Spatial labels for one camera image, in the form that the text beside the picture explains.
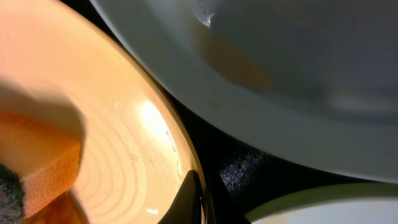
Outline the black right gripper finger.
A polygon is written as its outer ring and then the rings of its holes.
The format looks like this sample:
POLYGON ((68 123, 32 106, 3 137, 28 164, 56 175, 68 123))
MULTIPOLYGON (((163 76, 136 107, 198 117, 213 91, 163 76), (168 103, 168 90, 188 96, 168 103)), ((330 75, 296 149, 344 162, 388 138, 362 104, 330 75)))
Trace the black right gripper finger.
POLYGON ((198 172, 190 170, 159 224, 201 224, 201 196, 198 172))

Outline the orange green sponge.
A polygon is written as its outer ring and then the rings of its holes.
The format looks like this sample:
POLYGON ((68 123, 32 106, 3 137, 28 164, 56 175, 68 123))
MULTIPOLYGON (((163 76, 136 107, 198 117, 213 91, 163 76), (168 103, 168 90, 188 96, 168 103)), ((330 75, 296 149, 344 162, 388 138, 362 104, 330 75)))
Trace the orange green sponge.
POLYGON ((78 138, 44 121, 1 112, 1 223, 22 223, 71 189, 78 138))

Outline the yellow plate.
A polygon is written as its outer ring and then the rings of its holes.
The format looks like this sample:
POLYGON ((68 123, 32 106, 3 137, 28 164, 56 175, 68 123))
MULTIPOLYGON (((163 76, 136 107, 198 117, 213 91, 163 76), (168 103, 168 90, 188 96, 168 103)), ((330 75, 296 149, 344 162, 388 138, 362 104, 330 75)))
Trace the yellow plate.
POLYGON ((60 1, 1 2, 2 111, 81 143, 71 189, 22 223, 159 223, 188 171, 203 175, 148 74, 60 1))

